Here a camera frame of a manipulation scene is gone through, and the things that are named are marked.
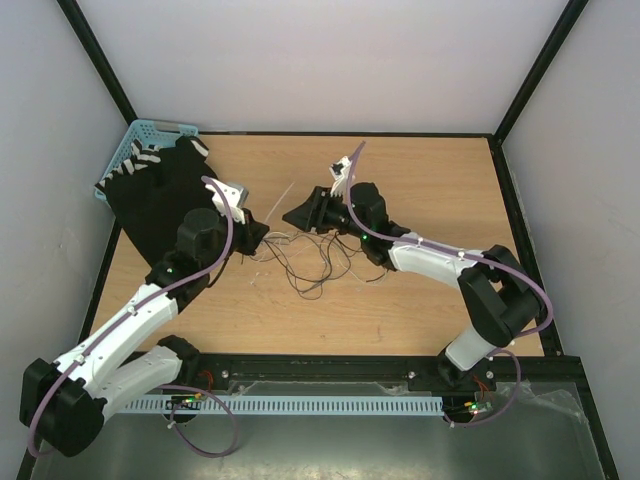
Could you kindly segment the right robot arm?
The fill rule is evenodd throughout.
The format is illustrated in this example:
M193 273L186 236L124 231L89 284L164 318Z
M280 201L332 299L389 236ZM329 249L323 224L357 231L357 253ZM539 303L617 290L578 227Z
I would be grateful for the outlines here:
M348 197L317 186L283 219L304 232L352 235L374 265L418 274L461 293L471 325L437 357L437 376L447 388L462 387L481 360L528 334L534 318L551 312L546 293L508 248L461 250L425 240L389 218L373 183L356 184Z

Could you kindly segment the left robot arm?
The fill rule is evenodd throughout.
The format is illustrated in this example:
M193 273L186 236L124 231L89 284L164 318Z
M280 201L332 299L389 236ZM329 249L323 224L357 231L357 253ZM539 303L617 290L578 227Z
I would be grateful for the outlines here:
M186 214L172 248L153 265L134 296L91 336L56 360L24 371L19 420L66 457L84 451L105 423L145 393L194 384L199 352L168 336L136 360L130 355L210 284L210 273L235 252L252 255L269 227L241 209L236 219L208 208Z

